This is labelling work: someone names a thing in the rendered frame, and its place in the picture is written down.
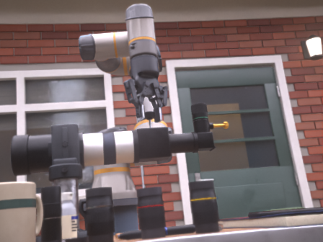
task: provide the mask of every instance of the white window frame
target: white window frame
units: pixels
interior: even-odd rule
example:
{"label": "white window frame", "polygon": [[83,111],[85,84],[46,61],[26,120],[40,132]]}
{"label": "white window frame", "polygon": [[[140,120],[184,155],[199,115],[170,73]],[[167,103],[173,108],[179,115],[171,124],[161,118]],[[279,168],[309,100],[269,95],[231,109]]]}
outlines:
{"label": "white window frame", "polygon": [[[291,101],[287,89],[286,77],[283,68],[281,55],[265,55],[250,57],[230,58],[199,58],[167,60],[166,70],[169,85],[169,98],[172,108],[172,120],[175,134],[182,133],[182,121],[180,116],[180,103],[177,93],[176,70],[214,69],[214,68],[236,68],[236,67],[272,66],[275,70],[276,83],[280,89],[280,104],[283,111],[283,118],[286,126],[288,142],[291,149],[291,157],[296,175],[296,183],[304,208],[313,207],[311,192],[306,178],[305,166],[301,155],[295,121],[293,118]],[[177,168],[180,177],[180,191],[182,195],[185,224],[192,224],[192,213],[190,208],[190,190],[188,186],[188,173],[185,153],[177,154]]]}
{"label": "white window frame", "polygon": [[[0,115],[16,114],[17,135],[26,135],[26,113],[31,112],[61,112],[82,109],[105,109],[107,128],[115,126],[113,110],[112,79],[111,75],[99,70],[93,63],[72,64],[37,64],[19,66],[0,66],[0,81],[15,80],[17,103],[15,105],[0,105]],[[105,100],[84,102],[52,102],[26,104],[25,81],[35,79],[72,79],[103,77]],[[17,176],[18,182],[27,181],[27,176]]]}

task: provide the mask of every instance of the light fixture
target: light fixture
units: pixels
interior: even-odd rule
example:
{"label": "light fixture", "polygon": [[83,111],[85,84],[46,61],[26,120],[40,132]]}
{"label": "light fixture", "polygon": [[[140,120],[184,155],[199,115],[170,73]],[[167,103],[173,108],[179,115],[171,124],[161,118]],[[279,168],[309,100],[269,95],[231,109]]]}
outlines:
{"label": "light fixture", "polygon": [[322,39],[318,36],[312,35],[304,42],[301,42],[303,55],[305,59],[317,61],[323,58],[322,53]]}

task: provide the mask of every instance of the white mug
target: white mug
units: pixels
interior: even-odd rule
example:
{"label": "white mug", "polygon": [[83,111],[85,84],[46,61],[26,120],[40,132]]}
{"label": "white mug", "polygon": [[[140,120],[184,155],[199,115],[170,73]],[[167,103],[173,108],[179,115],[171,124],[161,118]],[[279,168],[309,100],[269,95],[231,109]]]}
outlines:
{"label": "white mug", "polygon": [[33,182],[0,183],[0,241],[35,242],[43,204]]}

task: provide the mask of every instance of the gold knob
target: gold knob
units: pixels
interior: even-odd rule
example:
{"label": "gold knob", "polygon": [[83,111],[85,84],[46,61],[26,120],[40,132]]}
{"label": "gold knob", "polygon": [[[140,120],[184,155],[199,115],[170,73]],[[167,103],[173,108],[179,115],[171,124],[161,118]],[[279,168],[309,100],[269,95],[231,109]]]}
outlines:
{"label": "gold knob", "polygon": [[223,129],[228,129],[229,123],[227,121],[224,121],[223,124],[213,124],[213,128],[218,128],[218,127],[222,127]]}

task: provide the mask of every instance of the green door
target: green door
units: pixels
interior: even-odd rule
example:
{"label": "green door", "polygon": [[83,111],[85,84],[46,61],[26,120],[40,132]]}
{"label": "green door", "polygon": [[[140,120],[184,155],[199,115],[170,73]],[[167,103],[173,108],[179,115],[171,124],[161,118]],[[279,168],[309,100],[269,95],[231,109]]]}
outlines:
{"label": "green door", "polygon": [[301,207],[291,152],[272,67],[177,71],[182,128],[192,132],[190,107],[208,105],[216,148],[186,153],[190,182],[195,174],[214,179],[220,218]]}

